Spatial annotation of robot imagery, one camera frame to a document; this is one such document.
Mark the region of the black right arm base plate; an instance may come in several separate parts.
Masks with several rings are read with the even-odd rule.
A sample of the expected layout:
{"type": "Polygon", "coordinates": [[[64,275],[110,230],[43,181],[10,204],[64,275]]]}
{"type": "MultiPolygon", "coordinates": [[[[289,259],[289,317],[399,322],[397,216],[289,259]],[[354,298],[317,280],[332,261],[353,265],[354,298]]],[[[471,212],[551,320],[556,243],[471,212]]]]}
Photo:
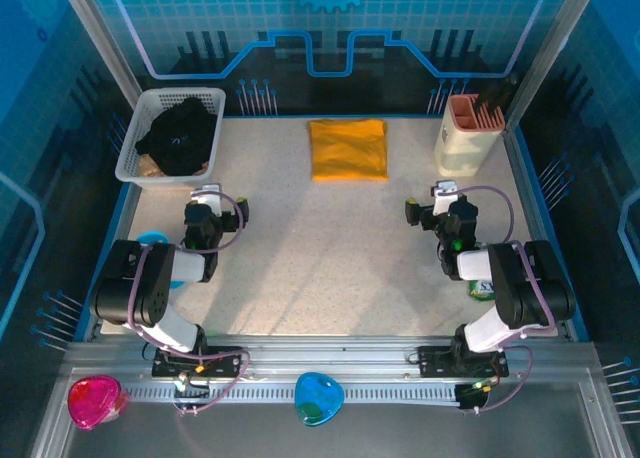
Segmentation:
{"type": "Polygon", "coordinates": [[[446,346],[417,348],[418,367],[422,378],[500,378],[509,376],[504,353],[454,351],[446,346]]]}

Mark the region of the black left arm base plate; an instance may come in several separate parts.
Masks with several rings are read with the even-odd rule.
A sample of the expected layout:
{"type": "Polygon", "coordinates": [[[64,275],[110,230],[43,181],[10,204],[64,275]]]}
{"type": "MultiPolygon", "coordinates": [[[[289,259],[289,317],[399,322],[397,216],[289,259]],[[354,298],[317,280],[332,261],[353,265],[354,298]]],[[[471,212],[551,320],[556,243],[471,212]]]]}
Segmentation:
{"type": "Polygon", "coordinates": [[[210,346],[207,352],[217,358],[192,359],[157,350],[151,375],[154,378],[178,378],[181,374],[189,378],[235,378],[239,374],[243,363],[239,347],[210,346]]]}

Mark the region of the white plastic mesh basket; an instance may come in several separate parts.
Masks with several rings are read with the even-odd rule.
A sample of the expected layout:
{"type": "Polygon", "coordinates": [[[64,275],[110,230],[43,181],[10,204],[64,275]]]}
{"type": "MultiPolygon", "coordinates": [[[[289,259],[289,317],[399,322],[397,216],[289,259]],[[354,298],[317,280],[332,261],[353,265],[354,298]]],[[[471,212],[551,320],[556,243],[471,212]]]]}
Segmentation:
{"type": "Polygon", "coordinates": [[[226,93],[222,89],[210,87],[170,87],[144,91],[137,101],[121,146],[115,177],[123,183],[133,183],[143,189],[196,188],[209,183],[220,141],[226,98],[226,93]],[[142,176],[139,167],[140,155],[135,150],[135,144],[151,129],[153,120],[162,112],[170,109],[173,105],[182,103],[189,97],[200,99],[207,111],[216,116],[206,170],[196,175],[142,176]]]}

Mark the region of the cyan round plate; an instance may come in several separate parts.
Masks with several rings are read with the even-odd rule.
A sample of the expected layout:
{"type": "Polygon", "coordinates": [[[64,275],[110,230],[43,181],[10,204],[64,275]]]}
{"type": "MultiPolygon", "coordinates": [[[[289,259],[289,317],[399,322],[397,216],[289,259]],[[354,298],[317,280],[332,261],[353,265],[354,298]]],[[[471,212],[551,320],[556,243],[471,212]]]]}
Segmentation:
{"type": "MultiPolygon", "coordinates": [[[[153,231],[147,231],[144,233],[141,233],[140,235],[138,235],[136,237],[136,240],[141,244],[141,245],[149,245],[149,244],[153,244],[153,243],[163,243],[163,244],[167,244],[169,242],[168,237],[157,230],[153,230],[153,231]]],[[[170,284],[170,288],[171,289],[177,289],[181,286],[184,285],[183,281],[172,281],[170,284]]]]}

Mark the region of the cream holder with pink top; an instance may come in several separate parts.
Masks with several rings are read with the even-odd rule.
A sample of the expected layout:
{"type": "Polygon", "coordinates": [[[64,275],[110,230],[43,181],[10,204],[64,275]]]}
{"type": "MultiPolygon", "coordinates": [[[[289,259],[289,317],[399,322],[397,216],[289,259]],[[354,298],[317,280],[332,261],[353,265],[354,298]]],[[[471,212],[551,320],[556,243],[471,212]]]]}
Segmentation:
{"type": "Polygon", "coordinates": [[[505,129],[500,108],[477,105],[478,94],[448,98],[434,147],[436,168],[444,177],[474,176],[505,129]]]}

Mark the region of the green snack bag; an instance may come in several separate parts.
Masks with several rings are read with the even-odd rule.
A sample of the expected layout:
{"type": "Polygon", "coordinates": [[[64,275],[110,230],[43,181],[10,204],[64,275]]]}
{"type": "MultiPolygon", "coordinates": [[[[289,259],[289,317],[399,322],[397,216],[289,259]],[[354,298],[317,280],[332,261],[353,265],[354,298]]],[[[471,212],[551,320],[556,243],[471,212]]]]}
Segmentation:
{"type": "Polygon", "coordinates": [[[495,299],[493,284],[487,280],[468,281],[468,295],[478,302],[488,302],[495,299]]]}

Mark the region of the black kitchen knife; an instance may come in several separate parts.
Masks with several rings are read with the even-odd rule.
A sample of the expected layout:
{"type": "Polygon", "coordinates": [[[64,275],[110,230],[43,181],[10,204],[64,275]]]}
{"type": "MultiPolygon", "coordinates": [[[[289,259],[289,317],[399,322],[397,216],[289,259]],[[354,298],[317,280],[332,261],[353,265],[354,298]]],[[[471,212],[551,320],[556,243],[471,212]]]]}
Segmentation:
{"type": "Polygon", "coordinates": [[[478,95],[474,111],[479,113],[483,106],[490,115],[499,107],[509,104],[519,85],[519,75],[511,72],[502,79],[489,83],[478,95]]]}

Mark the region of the black t-shirt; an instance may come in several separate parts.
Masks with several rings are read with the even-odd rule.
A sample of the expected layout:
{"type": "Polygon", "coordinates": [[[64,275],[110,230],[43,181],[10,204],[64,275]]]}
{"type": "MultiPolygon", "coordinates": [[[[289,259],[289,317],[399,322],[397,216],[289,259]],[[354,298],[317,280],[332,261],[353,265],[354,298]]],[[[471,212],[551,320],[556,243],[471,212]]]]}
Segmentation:
{"type": "Polygon", "coordinates": [[[140,157],[150,155],[156,161],[164,155],[208,161],[215,123],[216,116],[201,100],[189,97],[154,119],[135,149],[140,157]]]}

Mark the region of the small black circuit board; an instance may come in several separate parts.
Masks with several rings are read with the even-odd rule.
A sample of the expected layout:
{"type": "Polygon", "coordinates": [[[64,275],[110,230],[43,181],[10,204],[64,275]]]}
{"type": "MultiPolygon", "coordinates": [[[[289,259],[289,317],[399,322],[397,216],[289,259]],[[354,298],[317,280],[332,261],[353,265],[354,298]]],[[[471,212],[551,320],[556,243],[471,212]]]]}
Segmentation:
{"type": "Polygon", "coordinates": [[[492,389],[499,383],[500,377],[494,375],[473,384],[457,384],[454,388],[455,400],[461,410],[481,408],[488,402],[492,389]]]}
{"type": "Polygon", "coordinates": [[[193,384],[191,376],[186,372],[179,373],[173,383],[175,399],[204,399],[210,397],[210,388],[207,385],[193,384]]]}

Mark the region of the aluminium mounting rail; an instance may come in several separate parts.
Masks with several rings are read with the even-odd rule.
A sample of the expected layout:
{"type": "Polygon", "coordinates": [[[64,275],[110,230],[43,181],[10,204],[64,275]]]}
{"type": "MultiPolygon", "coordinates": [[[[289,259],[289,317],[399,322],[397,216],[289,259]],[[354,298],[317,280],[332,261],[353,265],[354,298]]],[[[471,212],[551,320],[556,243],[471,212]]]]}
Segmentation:
{"type": "MultiPolygon", "coordinates": [[[[421,346],[448,347],[449,337],[399,336],[213,336],[214,346],[241,347],[250,353],[247,380],[291,381],[305,371],[355,381],[416,381],[419,370],[410,362],[421,346]]],[[[600,367],[591,343],[530,338],[530,378],[538,382],[570,382],[600,367]]],[[[143,343],[128,333],[101,335],[88,343],[72,343],[63,355],[62,374],[111,374],[140,381],[151,376],[151,363],[141,356],[143,343]]]]}

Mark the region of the yellow t-shirt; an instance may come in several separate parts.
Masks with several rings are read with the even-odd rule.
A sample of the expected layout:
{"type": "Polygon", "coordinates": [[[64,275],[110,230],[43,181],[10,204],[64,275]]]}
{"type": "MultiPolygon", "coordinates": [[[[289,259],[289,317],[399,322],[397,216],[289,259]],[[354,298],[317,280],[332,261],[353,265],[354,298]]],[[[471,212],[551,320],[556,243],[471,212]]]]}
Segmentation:
{"type": "Polygon", "coordinates": [[[387,123],[380,119],[308,123],[311,178],[318,182],[386,182],[387,123]]]}

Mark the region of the aluminium frame post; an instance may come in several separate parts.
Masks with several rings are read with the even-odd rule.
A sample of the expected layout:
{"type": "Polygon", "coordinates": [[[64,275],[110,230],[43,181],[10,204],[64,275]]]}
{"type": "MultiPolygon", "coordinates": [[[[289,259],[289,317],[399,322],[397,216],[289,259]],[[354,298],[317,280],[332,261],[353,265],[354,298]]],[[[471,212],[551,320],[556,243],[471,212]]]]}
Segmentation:
{"type": "Polygon", "coordinates": [[[561,51],[566,46],[590,0],[564,0],[531,67],[524,75],[508,109],[505,134],[513,134],[561,51]]]}
{"type": "Polygon", "coordinates": [[[132,110],[142,89],[94,0],[68,0],[132,110]]]}

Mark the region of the blue heart-shaped container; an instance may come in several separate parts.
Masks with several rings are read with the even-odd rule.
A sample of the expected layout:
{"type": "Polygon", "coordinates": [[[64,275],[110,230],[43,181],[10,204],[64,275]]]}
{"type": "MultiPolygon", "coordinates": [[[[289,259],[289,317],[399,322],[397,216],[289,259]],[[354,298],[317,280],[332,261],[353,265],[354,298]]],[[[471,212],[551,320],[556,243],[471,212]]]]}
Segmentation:
{"type": "Polygon", "coordinates": [[[294,406],[299,420],[307,427],[329,422],[345,401],[343,387],[328,375],[302,374],[294,389],[294,406]]]}

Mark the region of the pink heart-shaped container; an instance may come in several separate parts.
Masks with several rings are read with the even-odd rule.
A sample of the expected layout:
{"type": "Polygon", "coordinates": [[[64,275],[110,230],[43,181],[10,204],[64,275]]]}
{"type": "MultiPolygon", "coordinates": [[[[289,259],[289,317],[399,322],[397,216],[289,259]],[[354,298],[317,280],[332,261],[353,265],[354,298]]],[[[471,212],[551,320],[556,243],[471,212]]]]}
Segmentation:
{"type": "Polygon", "coordinates": [[[85,431],[117,419],[129,402],[129,393],[117,379],[107,375],[79,379],[71,385],[67,398],[71,420],[85,431]]]}

